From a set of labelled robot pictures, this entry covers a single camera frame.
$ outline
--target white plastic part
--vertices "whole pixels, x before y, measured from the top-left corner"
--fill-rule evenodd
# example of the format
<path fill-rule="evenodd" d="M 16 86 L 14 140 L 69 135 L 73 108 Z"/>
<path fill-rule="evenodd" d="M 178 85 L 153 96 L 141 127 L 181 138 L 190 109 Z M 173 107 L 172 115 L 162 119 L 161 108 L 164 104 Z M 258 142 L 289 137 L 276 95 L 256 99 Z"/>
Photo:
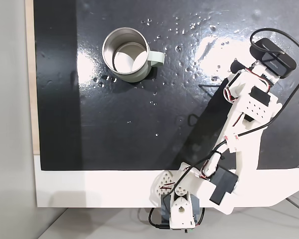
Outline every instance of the white plastic part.
<path fill-rule="evenodd" d="M 165 184 L 169 184 L 172 182 L 174 182 L 172 173 L 167 170 L 163 171 L 163 173 L 161 174 L 161 176 L 159 178 L 158 184 L 155 187 L 155 193 L 159 199 L 160 199 L 161 195 L 166 195 L 167 193 L 169 193 L 171 191 L 171 189 L 161 189 L 161 187 L 173 188 L 174 187 L 173 184 L 165 186 Z"/>
<path fill-rule="evenodd" d="M 265 65 L 263 65 L 260 61 L 256 61 L 253 64 L 253 72 L 259 76 L 264 75 L 269 81 L 275 84 L 280 76 L 275 75 L 272 71 L 268 70 Z"/>
<path fill-rule="evenodd" d="M 260 68 L 262 70 L 266 69 L 262 65 L 258 64 L 258 69 L 260 69 Z M 237 74 L 240 74 L 239 77 L 229 86 L 229 84 L 235 78 L 235 76 Z M 229 128 L 233 127 L 233 125 L 235 125 L 236 133 L 239 134 L 242 132 L 246 132 L 248 130 L 251 130 L 253 128 L 257 128 L 261 125 L 266 124 L 267 122 L 269 122 L 270 118 L 273 117 L 279 111 L 279 109 L 281 109 L 281 104 L 277 104 L 278 98 L 271 93 L 268 93 L 270 95 L 270 102 L 269 102 L 268 106 L 265 106 L 264 104 L 260 103 L 259 101 L 257 101 L 256 99 L 254 99 L 253 97 L 251 97 L 249 95 L 251 92 L 251 89 L 254 86 L 256 86 L 257 88 L 259 88 L 260 90 L 262 90 L 264 92 L 267 91 L 267 88 L 266 88 L 267 86 L 261 80 L 259 80 L 259 78 L 257 76 L 253 75 L 252 73 L 245 71 L 245 70 L 241 70 L 241 71 L 237 72 L 236 74 L 231 74 L 228 77 L 228 81 L 229 81 L 229 83 L 228 83 L 227 87 L 229 88 L 232 96 L 235 98 L 238 97 L 238 99 L 233 103 L 233 106 L 231 107 L 231 109 L 227 115 L 227 120 L 225 122 L 225 125 L 224 125 L 219 137 L 218 137 L 216 145 L 224 140 L 225 132 Z M 249 115 L 250 117 L 254 118 L 255 120 L 253 120 L 252 122 L 248 122 L 247 120 L 243 119 L 244 118 L 244 116 L 243 116 L 243 117 L 241 117 L 242 119 L 240 118 L 240 120 L 238 122 L 236 122 L 241 114 Z M 249 134 L 247 138 L 249 138 L 249 137 L 252 138 L 254 135 L 254 137 L 260 141 L 261 134 L 264 129 L 259 130 L 259 132 L 257 132 L 257 133 L 254 132 L 254 133 Z M 252 145 L 248 144 L 247 145 L 248 147 L 253 146 L 253 145 L 254 146 L 258 145 L 258 143 L 251 142 L 250 140 L 249 140 L 249 143 L 251 143 Z M 227 149 L 228 149 L 228 146 L 223 145 L 217 151 L 223 153 Z M 218 153 L 214 153 L 212 155 L 212 157 L 210 158 L 210 160 L 208 161 L 207 165 L 204 167 L 204 170 L 203 170 L 204 174 L 207 177 L 211 176 L 215 172 L 219 159 L 220 159 L 220 155 Z"/>
<path fill-rule="evenodd" d="M 169 226 L 171 229 L 192 229 L 195 228 L 193 216 L 193 207 L 190 194 L 187 194 L 188 200 L 183 197 L 173 200 L 171 197 Z"/>

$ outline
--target robotic arm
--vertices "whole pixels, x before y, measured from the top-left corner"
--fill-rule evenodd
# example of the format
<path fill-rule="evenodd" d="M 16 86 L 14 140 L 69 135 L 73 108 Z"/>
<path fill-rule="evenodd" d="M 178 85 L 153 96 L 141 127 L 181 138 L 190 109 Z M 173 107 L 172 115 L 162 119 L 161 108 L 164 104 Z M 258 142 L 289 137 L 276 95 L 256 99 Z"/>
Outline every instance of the robotic arm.
<path fill-rule="evenodd" d="M 263 28 L 251 35 L 250 52 L 256 62 L 250 68 L 242 68 L 227 78 L 228 84 L 223 93 L 232 107 L 214 150 L 199 161 L 205 161 L 201 170 L 194 168 L 198 163 L 194 166 L 182 163 L 173 176 L 176 182 L 173 188 L 166 189 L 166 195 L 161 197 L 162 208 L 168 211 L 168 228 L 195 228 L 197 220 L 194 207 L 197 206 L 192 203 L 194 197 L 209 200 L 214 208 L 230 214 L 234 209 L 235 197 L 249 190 L 248 180 L 258 166 L 262 133 L 299 88 L 298 84 L 284 106 L 269 92 L 279 79 L 287 77 L 297 65 L 269 39 L 252 42 L 256 33 L 266 30 L 285 35 L 299 47 L 296 40 L 277 29 Z M 235 173 L 218 165 L 222 153 L 227 149 L 236 153 Z"/>

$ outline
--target red and white wire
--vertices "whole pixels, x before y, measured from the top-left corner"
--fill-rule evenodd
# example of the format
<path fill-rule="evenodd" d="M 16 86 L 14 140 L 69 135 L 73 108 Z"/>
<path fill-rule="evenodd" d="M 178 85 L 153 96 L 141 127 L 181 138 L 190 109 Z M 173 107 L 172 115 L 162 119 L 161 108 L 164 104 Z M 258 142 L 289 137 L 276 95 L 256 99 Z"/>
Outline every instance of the red and white wire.
<path fill-rule="evenodd" d="M 266 79 L 260 77 L 259 75 L 257 75 L 256 73 L 252 72 L 252 71 L 249 70 L 248 68 L 245 68 L 245 71 L 247 71 L 247 72 L 249 72 L 249 73 L 251 73 L 251 74 L 257 76 L 257 77 L 259 78 L 259 80 L 261 80 L 262 82 L 264 82 L 265 85 L 267 86 L 267 93 L 269 92 L 269 90 L 270 90 L 270 84 L 269 84 L 269 82 L 268 82 Z"/>
<path fill-rule="evenodd" d="M 228 88 L 224 88 L 224 91 L 223 91 L 223 94 L 224 94 L 224 98 L 225 100 L 227 100 L 229 103 L 234 103 L 235 100 L 237 100 L 237 98 L 233 97 L 231 94 L 230 94 L 230 91 Z"/>

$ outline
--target black cable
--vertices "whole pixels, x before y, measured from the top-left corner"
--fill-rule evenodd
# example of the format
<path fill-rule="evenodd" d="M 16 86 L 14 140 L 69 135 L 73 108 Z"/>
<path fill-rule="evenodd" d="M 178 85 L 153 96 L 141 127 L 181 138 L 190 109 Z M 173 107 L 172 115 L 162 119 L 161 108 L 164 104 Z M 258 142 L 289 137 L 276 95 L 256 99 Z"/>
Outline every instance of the black cable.
<path fill-rule="evenodd" d="M 150 210 L 150 212 L 149 212 L 149 223 L 150 223 L 153 227 L 156 227 L 156 228 L 157 228 L 158 225 L 155 224 L 155 223 L 153 223 L 153 222 L 151 221 L 151 215 L 152 215 L 153 211 L 154 211 L 154 208 L 152 208 L 152 209 Z"/>
<path fill-rule="evenodd" d="M 204 215 L 205 215 L 205 208 L 203 208 L 203 210 L 201 211 L 200 219 L 197 222 L 197 226 L 199 226 L 201 224 L 201 222 L 203 221 Z"/>
<path fill-rule="evenodd" d="M 153 214 L 154 208 L 152 208 L 149 212 L 149 223 L 158 229 L 170 229 L 169 224 L 155 224 L 151 221 L 151 215 Z"/>
<path fill-rule="evenodd" d="M 299 42 L 297 42 L 296 39 L 294 39 L 292 36 L 290 36 L 289 34 L 285 33 L 284 31 L 281 31 L 281 30 L 278 30 L 278 29 L 275 29 L 275 28 L 261 28 L 261 29 L 258 29 L 256 31 L 254 31 L 251 36 L 250 36 L 250 43 L 252 44 L 252 46 L 256 47 L 258 50 L 260 51 L 263 51 L 263 52 L 268 52 L 268 53 L 275 53 L 277 51 L 269 51 L 269 50 L 266 50 L 266 49 L 263 49 L 263 48 L 260 48 L 258 47 L 257 45 L 254 44 L 254 42 L 252 41 L 253 40 L 253 36 L 258 33 L 258 32 L 261 32 L 261 31 L 274 31 L 274 32 L 277 32 L 285 37 L 287 37 L 288 39 L 290 39 L 294 44 L 297 45 L 297 47 L 299 47 Z M 246 132 L 243 132 L 243 133 L 240 133 L 238 134 L 239 137 L 241 136 L 244 136 L 244 135 L 247 135 L 249 133 L 253 133 L 255 131 L 258 131 L 262 128 L 265 128 L 269 125 L 272 124 L 272 122 L 274 122 L 278 116 L 281 114 L 281 112 L 286 108 L 287 104 L 290 102 L 290 100 L 292 99 L 292 97 L 295 95 L 295 93 L 298 91 L 299 89 L 299 84 L 296 86 L 296 88 L 292 91 L 292 93 L 290 94 L 290 96 L 288 97 L 288 99 L 286 100 L 286 102 L 284 103 L 284 105 L 282 106 L 282 108 L 278 111 L 278 113 L 272 118 L 270 119 L 270 121 L 262 126 L 259 126 L 257 128 L 254 128 L 254 129 L 251 129 L 249 131 L 246 131 Z"/>
<path fill-rule="evenodd" d="M 277 31 L 275 31 L 275 30 L 277 30 L 277 29 L 274 29 L 274 30 L 272 30 L 272 29 L 274 29 L 274 28 L 261 28 L 261 29 L 258 29 L 258 30 L 256 30 L 256 31 L 254 31 L 252 34 L 251 34 L 251 36 L 250 36 L 250 43 L 251 43 L 251 45 L 253 46 L 253 47 L 255 47 L 257 50 L 259 50 L 259 51 L 262 51 L 262 52 L 267 52 L 267 53 L 280 53 L 280 54 L 284 54 L 284 51 L 271 51 L 271 50 L 267 50 L 267 49 L 264 49 L 264 48 L 261 48 L 261 47 L 259 47 L 259 46 L 257 46 L 254 42 L 253 42 L 253 37 L 254 37 L 254 35 L 256 35 L 258 32 L 261 32 L 261 31 L 274 31 L 274 32 L 277 32 Z"/>
<path fill-rule="evenodd" d="M 220 144 L 218 144 L 217 146 L 215 146 L 214 150 L 217 150 L 220 146 L 222 146 L 222 145 L 225 144 L 225 143 L 226 143 L 225 141 L 221 142 Z M 210 159 L 210 157 L 211 157 L 213 154 L 214 154 L 213 152 L 210 152 L 206 157 L 204 157 L 203 159 L 199 160 L 199 161 L 196 162 L 194 165 L 189 166 L 189 167 L 187 168 L 187 170 L 184 172 L 184 174 L 183 174 L 183 175 L 179 178 L 179 180 L 174 184 L 173 189 L 163 197 L 163 203 L 164 203 L 165 208 L 167 209 L 167 211 L 168 211 L 169 213 L 170 213 L 170 210 L 169 210 L 169 208 L 166 206 L 165 198 L 166 198 L 167 196 L 169 196 L 170 194 L 172 194 L 172 192 L 175 191 L 176 187 L 179 185 L 179 183 L 181 182 L 181 180 L 183 180 L 183 178 L 190 172 L 190 170 L 191 170 L 193 167 L 195 167 L 195 166 L 197 166 L 198 164 L 203 163 L 204 161 Z"/>
<path fill-rule="evenodd" d="M 251 34 L 251 36 L 250 36 L 250 43 L 251 43 L 251 45 L 252 45 L 253 47 L 257 48 L 258 50 L 260 50 L 260 51 L 262 51 L 262 52 L 268 52 L 268 53 L 281 53 L 281 54 L 284 54 L 284 53 L 281 52 L 281 51 L 270 51 L 270 50 L 263 49 L 263 48 L 257 46 L 252 40 L 253 40 L 254 35 L 257 34 L 258 32 L 261 32 L 261 31 L 273 31 L 273 32 L 277 32 L 277 33 L 279 33 L 279 34 L 281 34 L 281 35 L 287 37 L 287 38 L 288 38 L 289 40 L 291 40 L 294 44 L 296 44 L 297 47 L 299 47 L 299 42 L 297 42 L 297 40 L 295 40 L 292 36 L 290 36 L 289 34 L 285 33 L 284 31 L 281 31 L 281 30 L 278 30 L 278 29 L 275 29 L 275 28 L 261 28 L 261 29 L 258 29 L 258 30 L 256 30 L 256 31 L 254 31 L 254 32 Z M 270 121 L 269 121 L 268 123 L 266 123 L 266 124 L 264 124 L 264 125 L 262 125 L 262 126 L 259 126 L 259 127 L 257 127 L 257 128 L 251 129 L 251 130 L 249 130 L 249 131 L 246 131 L 246 132 L 244 132 L 244 133 L 240 133 L 240 134 L 238 134 L 238 136 L 241 137 L 241 136 L 247 135 L 247 134 L 249 134 L 249 133 L 253 133 L 253 132 L 255 132 L 255 131 L 258 131 L 258 130 L 260 130 L 260 129 L 263 129 L 263 128 L 265 128 L 265 127 L 271 125 L 272 122 L 274 122 L 274 121 L 277 119 L 277 117 L 281 114 L 281 112 L 286 108 L 287 104 L 290 102 L 290 100 L 291 100 L 292 97 L 295 95 L 295 93 L 298 91 L 298 89 L 299 89 L 299 84 L 298 84 L 298 85 L 296 86 L 296 88 L 292 91 L 292 93 L 290 94 L 290 96 L 288 97 L 288 99 L 286 100 L 286 102 L 284 103 L 284 105 L 282 106 L 282 108 L 278 111 L 278 113 L 277 113 L 272 119 L 270 119 Z M 213 150 L 217 150 L 220 146 L 222 146 L 222 145 L 224 145 L 224 144 L 226 144 L 226 141 L 225 141 L 225 140 L 222 141 L 222 142 L 220 142 L 218 145 L 216 145 L 216 146 L 214 147 Z M 163 203 L 164 203 L 164 205 L 165 205 L 165 207 L 166 207 L 166 209 L 168 210 L 169 213 L 170 213 L 170 210 L 169 210 L 169 209 L 167 208 L 167 206 L 166 206 L 165 198 L 166 198 L 168 195 L 170 195 L 172 192 L 174 192 L 174 190 L 175 190 L 176 187 L 179 185 L 179 183 L 182 181 L 182 179 L 189 173 L 189 171 L 190 171 L 193 167 L 195 167 L 196 165 L 198 165 L 198 164 L 200 164 L 200 163 L 202 163 L 202 162 L 204 162 L 204 161 L 206 161 L 206 160 L 209 160 L 210 157 L 211 157 L 212 155 L 213 155 L 213 153 L 211 152 L 211 153 L 209 153 L 206 157 L 204 157 L 203 159 L 201 159 L 201 160 L 199 160 L 197 163 L 195 163 L 193 166 L 188 167 L 188 169 L 185 171 L 185 173 L 184 173 L 184 174 L 179 178 L 179 180 L 175 183 L 173 189 L 163 197 Z"/>

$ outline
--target cable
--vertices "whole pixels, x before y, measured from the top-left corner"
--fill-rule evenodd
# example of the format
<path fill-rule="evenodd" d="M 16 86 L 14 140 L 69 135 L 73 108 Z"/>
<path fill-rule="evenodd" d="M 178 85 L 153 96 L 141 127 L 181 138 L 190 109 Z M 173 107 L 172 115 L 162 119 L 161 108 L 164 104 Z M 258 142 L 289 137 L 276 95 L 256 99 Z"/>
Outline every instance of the cable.
<path fill-rule="evenodd" d="M 298 205 L 297 203 L 294 203 L 290 198 L 286 198 L 286 200 L 287 200 L 288 202 L 290 202 L 292 205 L 294 205 L 296 208 L 299 209 L 299 205 Z"/>
<path fill-rule="evenodd" d="M 153 211 L 154 211 L 154 208 L 152 208 L 149 212 L 149 223 L 155 227 L 155 228 L 158 228 L 158 224 L 154 224 L 152 221 L 151 221 L 151 215 L 153 214 Z"/>
<path fill-rule="evenodd" d="M 291 40 L 294 44 L 296 44 L 296 46 L 299 48 L 299 42 L 297 42 L 297 40 L 295 40 L 292 36 L 290 36 L 289 34 L 285 33 L 284 31 L 281 31 L 281 30 L 278 30 L 278 29 L 275 29 L 275 28 L 261 28 L 261 29 L 258 29 L 256 31 L 254 31 L 251 36 L 250 36 L 250 43 L 253 47 L 257 48 L 258 50 L 262 51 L 262 52 L 268 52 L 268 53 L 281 53 L 281 54 L 284 54 L 284 52 L 282 51 L 270 51 L 270 50 L 266 50 L 266 49 L 263 49 L 259 46 L 257 46 L 252 40 L 253 40 L 253 37 L 255 34 L 257 34 L 258 32 L 262 32 L 262 31 L 273 31 L 273 32 L 277 32 L 285 37 L 287 37 L 289 40 Z M 290 94 L 290 96 L 288 97 L 288 99 L 286 100 L 286 102 L 284 103 L 284 105 L 282 106 L 282 108 L 277 112 L 277 114 L 272 118 L 270 119 L 270 121 L 262 126 L 259 126 L 257 128 L 254 128 L 254 129 L 251 129 L 249 131 L 246 131 L 244 133 L 240 133 L 238 134 L 239 137 L 241 136 L 244 136 L 244 135 L 247 135 L 249 133 L 253 133 L 255 131 L 258 131 L 260 129 L 263 129 L 265 127 L 268 127 L 269 125 L 271 125 L 276 119 L 277 117 L 281 114 L 281 112 L 286 108 L 286 106 L 288 105 L 288 103 L 290 102 L 290 100 L 292 99 L 292 97 L 295 95 L 295 93 L 298 91 L 299 89 L 299 83 L 298 85 L 296 86 L 296 88 L 292 91 L 292 93 Z M 220 142 L 218 145 L 216 145 L 214 147 L 214 150 L 217 150 L 220 146 L 226 144 L 226 141 L 222 141 Z M 213 152 L 209 153 L 206 157 L 204 157 L 203 159 L 199 160 L 197 163 L 195 163 L 193 166 L 190 166 L 188 167 L 188 169 L 184 172 L 184 174 L 179 178 L 179 180 L 175 183 L 173 189 L 167 193 L 164 197 L 163 197 L 163 203 L 166 207 L 166 209 L 168 210 L 168 212 L 170 213 L 170 210 L 167 208 L 166 206 L 166 203 L 165 203 L 165 198 L 170 195 L 172 192 L 174 192 L 174 190 L 176 189 L 176 187 L 179 185 L 179 183 L 182 181 L 182 179 L 189 173 L 189 171 L 195 167 L 196 165 L 206 161 L 206 160 L 209 160 L 210 157 L 213 155 Z"/>
<path fill-rule="evenodd" d="M 226 143 L 226 141 L 223 141 L 223 142 L 219 143 L 217 146 L 215 146 L 214 150 L 217 150 L 220 146 L 222 146 L 222 145 L 225 144 L 225 143 Z M 211 157 L 213 154 L 214 154 L 213 152 L 210 152 L 206 157 L 204 157 L 203 159 L 199 160 L 199 161 L 196 162 L 194 165 L 189 166 L 189 167 L 187 168 L 187 170 L 184 172 L 184 174 L 183 174 L 183 175 L 179 178 L 179 180 L 175 183 L 173 189 L 163 197 L 163 203 L 164 203 L 165 208 L 167 209 L 167 211 L 168 211 L 169 213 L 170 213 L 170 210 L 169 210 L 169 208 L 166 206 L 165 198 L 166 198 L 167 196 L 169 196 L 170 194 L 172 194 L 172 192 L 175 191 L 176 187 L 179 185 L 179 183 L 181 182 L 181 180 L 183 180 L 183 178 L 190 172 L 190 170 L 191 170 L 193 167 L 195 167 L 195 166 L 197 166 L 198 164 L 200 164 L 200 163 L 202 163 L 202 162 L 204 162 L 204 161 L 210 159 L 210 157 Z"/>
<path fill-rule="evenodd" d="M 153 214 L 154 208 L 152 208 L 149 212 L 149 223 L 158 229 L 170 229 L 169 224 L 155 224 L 151 221 L 151 215 Z"/>
<path fill-rule="evenodd" d="M 196 226 L 199 226 L 201 224 L 201 222 L 203 221 L 203 218 L 204 218 L 204 214 L 205 214 L 205 208 L 203 208 L 203 210 L 201 211 L 200 219 Z"/>
<path fill-rule="evenodd" d="M 258 33 L 258 32 L 261 32 L 261 31 L 274 31 L 274 32 L 277 32 L 285 37 L 287 37 L 289 40 L 291 40 L 294 44 L 296 44 L 297 47 L 299 47 L 299 42 L 297 42 L 297 40 L 295 40 L 292 36 L 290 36 L 289 34 L 285 33 L 284 31 L 281 31 L 281 30 L 278 30 L 278 29 L 275 29 L 275 28 L 261 28 L 261 29 L 258 29 L 256 30 L 255 32 L 253 32 L 250 36 L 250 43 L 252 44 L 252 46 L 256 47 L 257 49 L 259 49 L 260 51 L 263 51 L 263 52 L 268 52 L 268 53 L 274 53 L 274 52 L 277 52 L 277 51 L 269 51 L 269 50 L 266 50 L 266 49 L 263 49 L 263 48 L 260 48 L 258 46 L 256 46 L 254 44 L 254 42 L 252 41 L 253 40 L 253 36 Z M 277 118 L 278 116 L 281 114 L 281 112 L 286 108 L 286 106 L 288 105 L 288 103 L 290 102 L 290 100 L 292 99 L 292 97 L 295 95 L 295 93 L 298 91 L 299 89 L 299 83 L 298 85 L 296 86 L 296 88 L 292 91 L 292 93 L 290 94 L 290 96 L 288 97 L 288 99 L 286 100 L 286 102 L 284 103 L 284 105 L 282 106 L 282 108 L 278 111 L 278 113 L 272 118 L 270 119 L 270 121 L 262 126 L 259 126 L 257 128 L 254 128 L 254 129 L 251 129 L 249 131 L 246 131 L 246 132 L 243 132 L 243 133 L 240 133 L 238 136 L 241 137 L 241 136 L 244 136 L 244 135 L 247 135 L 249 133 L 253 133 L 255 131 L 258 131 L 260 129 L 263 129 L 265 127 L 268 127 L 269 125 L 271 125 Z"/>
<path fill-rule="evenodd" d="M 252 72 L 248 68 L 245 68 L 245 71 L 248 71 L 249 73 L 257 76 L 259 78 L 259 80 L 261 80 L 267 86 L 267 93 L 269 92 L 269 90 L 270 90 L 270 84 L 269 84 L 269 82 L 266 79 L 260 77 L 259 75 L 257 75 L 256 73 Z"/>
<path fill-rule="evenodd" d="M 254 37 L 254 35 L 256 35 L 258 32 L 261 32 L 261 31 L 274 31 L 274 32 L 278 32 L 278 31 L 280 31 L 280 30 L 278 30 L 278 29 L 274 29 L 274 28 L 261 28 L 261 29 L 258 29 L 258 30 L 256 30 L 256 31 L 254 31 L 254 32 L 251 34 L 251 36 L 250 36 L 250 43 L 251 43 L 251 45 L 252 45 L 253 47 L 257 48 L 259 51 L 262 51 L 262 52 L 284 54 L 284 51 L 271 51 L 271 50 L 267 50 L 267 49 L 264 49 L 264 48 L 261 48 L 261 47 L 257 46 L 257 45 L 253 42 L 253 37 Z M 288 35 L 288 34 L 285 33 L 285 32 L 283 32 L 283 33 L 281 33 L 281 32 L 283 32 L 283 31 L 280 31 L 280 32 L 278 32 L 278 33 L 280 33 L 280 34 L 282 34 L 282 35 L 284 35 L 284 36 L 286 36 L 286 37 L 290 36 L 290 35 Z"/>

